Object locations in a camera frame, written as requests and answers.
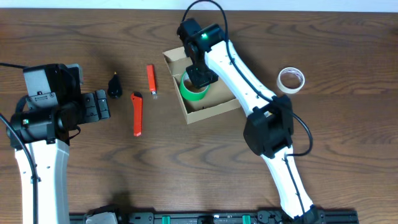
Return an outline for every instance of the tabletop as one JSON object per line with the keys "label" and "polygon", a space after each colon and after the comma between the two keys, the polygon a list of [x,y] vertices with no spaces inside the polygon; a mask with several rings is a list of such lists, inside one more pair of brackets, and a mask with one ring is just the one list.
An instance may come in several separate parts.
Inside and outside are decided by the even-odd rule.
{"label": "tabletop", "polygon": [[[314,148],[296,158],[315,205],[358,211],[361,223],[398,222],[398,14],[347,12],[226,13],[229,37],[266,87],[284,67],[306,83],[290,95]],[[109,203],[162,211],[280,207],[264,161],[243,139],[236,109],[187,125],[162,52],[182,44],[183,11],[0,9],[0,62],[78,63],[82,92],[106,90],[115,71],[124,94],[109,99],[111,118],[81,125],[71,141],[71,212]],[[223,26],[217,11],[192,11],[202,27]],[[158,99],[149,92],[154,64]],[[142,136],[133,136],[129,95],[144,98]],[[8,119],[27,94],[22,71],[0,67],[0,112]],[[295,123],[295,151],[308,147]],[[21,180],[0,124],[0,222],[22,222]]]}

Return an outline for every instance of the white wall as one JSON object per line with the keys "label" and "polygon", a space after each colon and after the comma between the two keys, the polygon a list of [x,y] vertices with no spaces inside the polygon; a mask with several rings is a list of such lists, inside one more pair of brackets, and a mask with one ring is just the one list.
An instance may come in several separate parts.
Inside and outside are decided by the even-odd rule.
{"label": "white wall", "polygon": [[[0,0],[0,7],[186,9],[194,0]],[[398,12],[398,0],[216,0],[226,10]],[[216,9],[199,3],[193,9]]]}

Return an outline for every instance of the roll of tape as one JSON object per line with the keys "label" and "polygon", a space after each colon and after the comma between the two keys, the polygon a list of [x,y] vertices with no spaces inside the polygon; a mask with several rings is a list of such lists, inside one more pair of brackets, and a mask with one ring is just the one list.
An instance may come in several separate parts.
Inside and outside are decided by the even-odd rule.
{"label": "roll of tape", "polygon": [[189,101],[198,101],[201,100],[205,97],[207,91],[209,90],[210,85],[206,86],[206,88],[203,91],[200,92],[192,92],[184,84],[184,81],[189,80],[189,77],[186,72],[182,75],[181,81],[180,81],[180,93],[184,99],[189,100]]}
{"label": "roll of tape", "polygon": [[[294,74],[298,78],[298,80],[300,81],[300,86],[298,88],[292,89],[292,88],[288,88],[285,85],[283,85],[282,81],[280,80],[280,77],[287,73]],[[276,85],[279,87],[279,89],[282,92],[288,93],[288,94],[293,94],[293,93],[296,93],[299,90],[301,90],[301,88],[303,88],[303,86],[304,86],[304,83],[305,83],[304,74],[299,69],[293,68],[293,67],[287,67],[287,68],[282,69],[282,71],[279,72],[278,79],[276,80]]]}

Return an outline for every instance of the green clip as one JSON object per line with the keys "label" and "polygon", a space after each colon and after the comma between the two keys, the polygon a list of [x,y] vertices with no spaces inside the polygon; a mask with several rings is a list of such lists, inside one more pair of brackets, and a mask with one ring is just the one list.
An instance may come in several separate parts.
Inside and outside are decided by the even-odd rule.
{"label": "green clip", "polygon": [[169,216],[162,217],[162,224],[170,224],[170,217]]}
{"label": "green clip", "polygon": [[251,224],[250,215],[243,215],[242,219],[243,219],[243,224]]}

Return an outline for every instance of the cardboard box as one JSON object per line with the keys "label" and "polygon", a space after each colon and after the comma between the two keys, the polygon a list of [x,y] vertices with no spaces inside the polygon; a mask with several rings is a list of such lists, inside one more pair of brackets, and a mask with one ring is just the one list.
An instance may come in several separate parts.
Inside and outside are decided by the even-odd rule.
{"label": "cardboard box", "polygon": [[199,101],[188,101],[180,93],[180,80],[192,61],[185,55],[184,47],[163,52],[166,64],[173,78],[174,88],[187,124],[200,121],[241,107],[225,83],[219,78],[210,84],[206,96]]}

